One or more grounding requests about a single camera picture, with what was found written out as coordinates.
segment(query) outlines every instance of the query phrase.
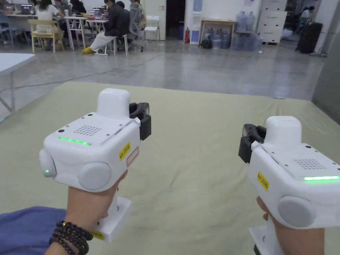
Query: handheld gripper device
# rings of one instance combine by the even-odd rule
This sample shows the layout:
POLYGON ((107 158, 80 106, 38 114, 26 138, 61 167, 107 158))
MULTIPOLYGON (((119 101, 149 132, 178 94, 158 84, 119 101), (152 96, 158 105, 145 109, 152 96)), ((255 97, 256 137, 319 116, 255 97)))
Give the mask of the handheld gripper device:
MULTIPOLYGON (((66 124, 44 140, 42 172, 55 181, 89 192, 111 188, 139 155, 141 140, 151 135, 148 103, 130 103, 125 90, 99 94, 97 112, 66 124)), ((112 242, 131 201, 117 197, 94 236, 112 242)))
MULTIPOLYGON (((340 165, 301 143, 301 123, 270 117, 266 127, 245 124, 239 156, 273 217, 295 229, 340 226, 340 165)), ((274 223, 251 227, 258 255, 283 255, 274 223)))

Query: white door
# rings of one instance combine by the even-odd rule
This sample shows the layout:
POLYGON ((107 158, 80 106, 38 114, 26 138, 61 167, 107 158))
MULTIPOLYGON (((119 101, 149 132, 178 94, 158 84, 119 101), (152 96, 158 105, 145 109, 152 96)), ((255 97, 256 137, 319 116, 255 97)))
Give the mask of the white door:
MULTIPOLYGON (((166 0, 141 0, 140 1, 147 16, 159 16, 160 39, 165 40, 165 25, 167 3, 166 0)), ((155 35, 148 35, 148 39, 153 39, 155 35)))

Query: hand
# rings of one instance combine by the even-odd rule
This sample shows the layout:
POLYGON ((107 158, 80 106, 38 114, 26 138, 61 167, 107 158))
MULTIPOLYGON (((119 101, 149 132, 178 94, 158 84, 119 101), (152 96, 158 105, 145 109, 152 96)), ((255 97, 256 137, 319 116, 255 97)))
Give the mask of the hand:
POLYGON ((257 197, 256 200, 261 209, 265 211, 263 218, 265 220, 268 220, 268 217, 272 218, 277 240, 285 255, 324 255, 324 228, 302 230, 288 228, 274 219, 260 197, 257 197))
POLYGON ((94 230, 97 222, 107 216, 107 211, 118 190, 118 185, 127 173, 128 171, 110 189, 99 193, 69 187, 65 221, 88 231, 94 230))

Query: beaded bracelet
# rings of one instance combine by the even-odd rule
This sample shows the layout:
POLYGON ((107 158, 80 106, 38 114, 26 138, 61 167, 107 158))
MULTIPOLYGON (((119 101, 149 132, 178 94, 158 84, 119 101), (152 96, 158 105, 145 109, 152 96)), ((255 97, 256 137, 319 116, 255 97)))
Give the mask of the beaded bracelet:
POLYGON ((74 251, 64 241, 69 241, 76 249, 79 250, 79 255, 85 255, 89 251, 89 247, 86 241, 93 239, 93 235, 72 224, 71 222, 59 221, 57 228, 54 230, 52 237, 50 238, 50 245, 53 242, 59 243, 69 255, 74 255, 74 251))

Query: black suitcase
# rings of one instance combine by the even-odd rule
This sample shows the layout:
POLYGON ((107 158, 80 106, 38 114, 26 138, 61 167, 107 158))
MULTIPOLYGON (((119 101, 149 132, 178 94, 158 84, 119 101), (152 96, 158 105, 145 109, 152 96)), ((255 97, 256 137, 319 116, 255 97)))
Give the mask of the black suitcase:
POLYGON ((321 23, 311 22, 306 24, 302 29, 296 51, 299 50, 301 53, 313 53, 321 30, 321 23))

